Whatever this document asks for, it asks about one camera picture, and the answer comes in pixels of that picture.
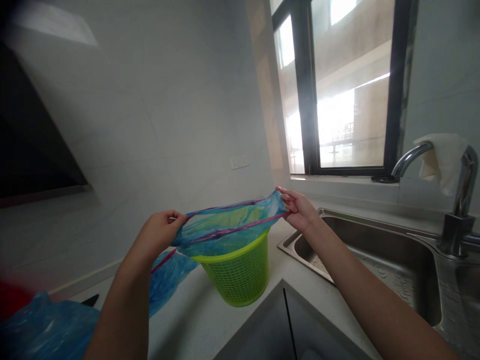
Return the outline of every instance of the plastic bag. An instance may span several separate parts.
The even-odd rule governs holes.
[[[0,324],[2,359],[82,359],[100,311],[46,292]]]
[[[160,254],[153,263],[150,275],[150,307],[148,310],[150,318],[170,300],[178,285],[198,264],[177,252],[164,251]]]
[[[286,212],[278,191],[260,200],[190,212],[172,245],[189,257],[228,254],[250,244]]]

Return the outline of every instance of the white countertop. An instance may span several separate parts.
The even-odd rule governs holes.
[[[439,234],[441,223],[415,220],[373,210],[313,200],[317,208],[331,209],[373,220]],[[380,355],[367,338],[337,288],[306,266],[277,248],[280,241],[295,232],[280,219],[268,234],[269,282],[263,295],[245,307],[228,305],[220,297],[201,266],[193,270],[178,286],[170,301],[149,322],[150,359],[213,359],[262,301],[281,281],[288,283],[315,309],[325,316],[370,357]],[[112,279],[101,282],[74,296],[82,301],[100,293],[95,306],[103,304]]]

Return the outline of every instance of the window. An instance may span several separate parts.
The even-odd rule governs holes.
[[[391,173],[413,3],[270,0],[290,173]]]

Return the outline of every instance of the white cloth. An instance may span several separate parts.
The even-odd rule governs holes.
[[[422,154],[423,165],[420,178],[432,180],[435,176],[440,181],[440,189],[444,195],[450,196],[456,187],[462,169],[462,156],[467,146],[467,139],[457,134],[430,134],[415,140],[415,145],[430,142],[433,149]]]

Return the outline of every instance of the window frame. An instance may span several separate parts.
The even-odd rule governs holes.
[[[291,17],[295,71],[300,113],[305,173],[298,175],[385,176],[390,175],[399,157],[402,141],[401,119],[406,108],[404,87],[408,89],[407,54],[409,34],[416,20],[418,0],[395,0],[390,56],[390,76],[382,166],[320,166],[317,122],[312,0],[283,0],[272,15],[273,32]]]

